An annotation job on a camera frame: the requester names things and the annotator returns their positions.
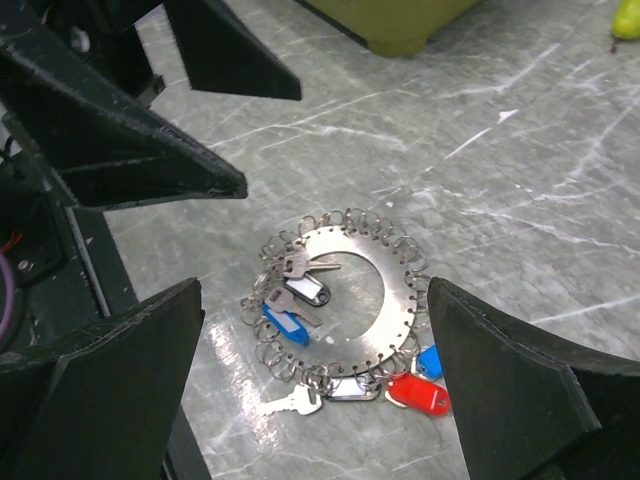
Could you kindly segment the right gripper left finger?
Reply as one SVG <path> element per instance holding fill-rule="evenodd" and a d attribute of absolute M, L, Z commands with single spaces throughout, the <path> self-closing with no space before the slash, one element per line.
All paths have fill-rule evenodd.
<path fill-rule="evenodd" d="M 2 354 L 2 478 L 159 478 L 203 319 L 189 278 Z"/>

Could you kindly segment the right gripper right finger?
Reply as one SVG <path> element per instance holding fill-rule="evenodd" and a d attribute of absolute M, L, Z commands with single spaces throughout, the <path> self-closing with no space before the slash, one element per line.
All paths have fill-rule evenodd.
<path fill-rule="evenodd" d="M 636 479 L 639 364 L 431 279 L 434 340 L 472 479 Z"/>

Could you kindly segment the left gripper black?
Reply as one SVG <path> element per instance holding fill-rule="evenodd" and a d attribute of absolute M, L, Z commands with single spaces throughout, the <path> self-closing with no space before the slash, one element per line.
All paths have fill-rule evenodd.
<path fill-rule="evenodd" d="M 226 2 L 163 5 L 192 89 L 302 99 L 299 78 Z M 103 30 L 86 1 L 2 2 L 4 123 L 62 203 L 247 197 L 242 172 L 150 110 L 164 88 L 134 25 Z"/>

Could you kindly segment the metal disc with key rings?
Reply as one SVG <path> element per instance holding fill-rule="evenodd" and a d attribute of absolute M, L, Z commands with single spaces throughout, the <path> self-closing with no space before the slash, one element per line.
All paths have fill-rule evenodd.
<path fill-rule="evenodd" d="M 282 260 L 295 254 L 341 265 L 312 272 L 331 292 L 326 305 L 311 306 L 293 293 L 300 307 L 323 322 L 304 323 L 308 346 L 286 339 L 262 312 L 273 288 L 287 289 Z M 358 208 L 307 215 L 297 228 L 272 235 L 259 258 L 263 270 L 241 301 L 242 321 L 255 337 L 256 360 L 273 378 L 317 388 L 366 375 L 381 386 L 380 394 L 390 379 L 410 372 L 427 322 L 429 276 L 425 250 L 404 228 Z"/>

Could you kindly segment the black tag key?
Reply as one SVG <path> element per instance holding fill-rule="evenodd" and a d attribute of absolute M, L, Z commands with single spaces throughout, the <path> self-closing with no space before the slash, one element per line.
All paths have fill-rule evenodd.
<path fill-rule="evenodd" d="M 310 260 L 304 255 L 285 256 L 282 260 L 284 286 L 314 307 L 326 305 L 330 298 L 329 288 L 316 279 L 313 271 L 330 271 L 341 268 L 339 263 Z"/>

